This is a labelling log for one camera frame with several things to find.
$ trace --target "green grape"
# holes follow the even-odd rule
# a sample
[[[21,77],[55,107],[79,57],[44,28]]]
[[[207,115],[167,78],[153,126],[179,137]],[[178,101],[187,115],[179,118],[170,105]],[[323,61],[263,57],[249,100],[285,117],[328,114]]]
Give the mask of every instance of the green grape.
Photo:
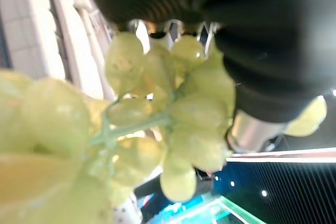
[[[185,72],[192,71],[205,60],[202,44],[191,35],[184,35],[175,42],[171,55],[183,64],[184,70],[182,71]]]
[[[307,108],[292,121],[285,131],[291,136],[308,136],[313,134],[327,116],[327,104],[323,97],[315,98]]]
[[[110,154],[107,149],[101,146],[90,147],[87,149],[86,158],[82,172],[95,177],[98,180],[105,181],[109,177]]]
[[[174,86],[174,67],[165,48],[156,45],[147,53],[144,77],[150,91],[153,92],[155,86],[160,86],[171,92]]]
[[[199,91],[225,104],[229,116],[235,108],[235,83],[220,63],[223,55],[212,55],[210,59],[193,71],[186,85],[186,93]]]
[[[107,213],[107,206],[106,186],[94,178],[80,175],[64,200],[45,214],[44,223],[97,224],[102,212]]]
[[[225,107],[201,93],[178,99],[170,107],[170,113],[179,122],[206,129],[219,129],[223,124],[228,124]]]
[[[102,123],[102,113],[110,105],[110,102],[106,100],[98,100],[89,97],[84,97],[84,102],[87,108],[89,109],[90,113],[90,119],[91,119],[90,135],[92,136],[100,131]]]
[[[138,168],[146,175],[150,175],[162,158],[159,142],[151,137],[125,138],[118,141],[115,152],[120,161]]]
[[[116,94],[123,96],[138,84],[143,60],[143,48],[135,34],[122,32],[112,40],[105,72]]]
[[[154,111],[164,110],[173,99],[174,68],[169,52],[156,45],[146,55],[144,72],[131,94],[144,97],[153,94]]]
[[[172,151],[200,170],[211,173],[222,170],[227,145],[217,131],[180,124],[173,128],[169,139]]]
[[[20,106],[32,82],[21,74],[0,71],[0,153],[33,150],[35,141],[20,118]]]
[[[82,95],[54,79],[35,82],[26,92],[22,118],[38,143],[51,153],[78,158],[89,141],[90,115]]]
[[[108,110],[110,123],[117,126],[140,123],[151,114],[151,102],[141,98],[123,99]]]
[[[188,201],[196,191],[195,169],[188,161],[170,152],[163,164],[160,184],[169,200]]]
[[[109,199],[112,207],[117,207],[123,204],[127,198],[133,192],[132,187],[127,187],[119,184],[118,182],[111,180],[110,181],[110,193]]]
[[[20,212],[67,192],[75,176],[71,162],[52,156],[2,154],[0,163],[1,223],[6,219],[20,223]]]
[[[126,187],[136,187],[141,184],[146,175],[139,169],[132,167],[123,161],[117,161],[114,164],[113,180]]]
[[[153,91],[152,108],[154,112],[165,111],[167,106],[173,101],[173,94],[167,93],[161,87],[156,87]]]
[[[160,144],[150,137],[132,137],[118,141],[114,160],[115,181],[136,186],[160,164],[163,152]]]

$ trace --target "display case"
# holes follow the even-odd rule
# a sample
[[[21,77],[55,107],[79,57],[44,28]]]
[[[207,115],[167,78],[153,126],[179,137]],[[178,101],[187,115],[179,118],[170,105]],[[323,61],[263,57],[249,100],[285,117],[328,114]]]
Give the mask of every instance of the display case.
[[[243,208],[223,196],[186,205],[177,203],[167,207],[151,224],[265,224]]]

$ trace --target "bunch of grapes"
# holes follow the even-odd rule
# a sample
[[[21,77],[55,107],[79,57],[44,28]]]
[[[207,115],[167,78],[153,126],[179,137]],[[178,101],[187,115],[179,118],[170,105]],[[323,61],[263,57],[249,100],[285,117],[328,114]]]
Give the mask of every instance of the bunch of grapes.
[[[222,62],[215,47],[205,59],[192,36],[144,54],[135,35],[120,33],[106,57],[112,104],[65,81],[0,71],[0,223],[112,223],[111,207],[158,166],[167,198],[189,200],[194,167],[215,172],[230,155],[235,84]],[[311,134],[325,112],[313,101],[287,133]]]
[[[167,198],[187,201],[195,193],[194,167],[222,169],[229,153],[224,134],[235,102],[235,84],[222,57],[213,49],[206,60],[202,44],[189,35],[175,42],[170,52],[155,45],[145,55],[135,35],[120,33],[114,39],[106,58],[106,75],[119,97],[107,109],[114,133],[152,129],[162,139],[118,141],[115,184],[131,190],[161,165]],[[149,141],[151,155],[146,154]]]
[[[83,95],[1,71],[0,110],[0,223],[111,223],[106,186],[84,165],[94,124]]]

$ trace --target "grape stem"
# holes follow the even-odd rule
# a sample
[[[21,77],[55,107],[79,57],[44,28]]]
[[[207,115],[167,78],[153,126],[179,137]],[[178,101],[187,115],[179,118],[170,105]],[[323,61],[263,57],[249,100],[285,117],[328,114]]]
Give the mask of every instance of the grape stem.
[[[105,131],[104,137],[95,137],[91,140],[91,145],[99,145],[105,143],[106,139],[109,139],[110,147],[114,147],[115,139],[120,136],[125,136],[127,134],[134,133],[140,130],[146,130],[154,126],[164,126],[172,123],[172,119],[168,113],[163,112],[157,115],[154,115],[147,120],[132,124],[129,126],[118,127],[116,129],[110,129],[108,132]]]

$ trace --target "silver cylinder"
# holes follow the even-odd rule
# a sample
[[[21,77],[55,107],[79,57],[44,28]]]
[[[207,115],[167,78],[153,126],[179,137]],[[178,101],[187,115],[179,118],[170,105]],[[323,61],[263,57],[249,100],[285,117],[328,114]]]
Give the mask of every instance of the silver cylinder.
[[[287,123],[269,123],[238,110],[227,133],[231,148],[237,153],[260,152],[265,143],[281,134]]]

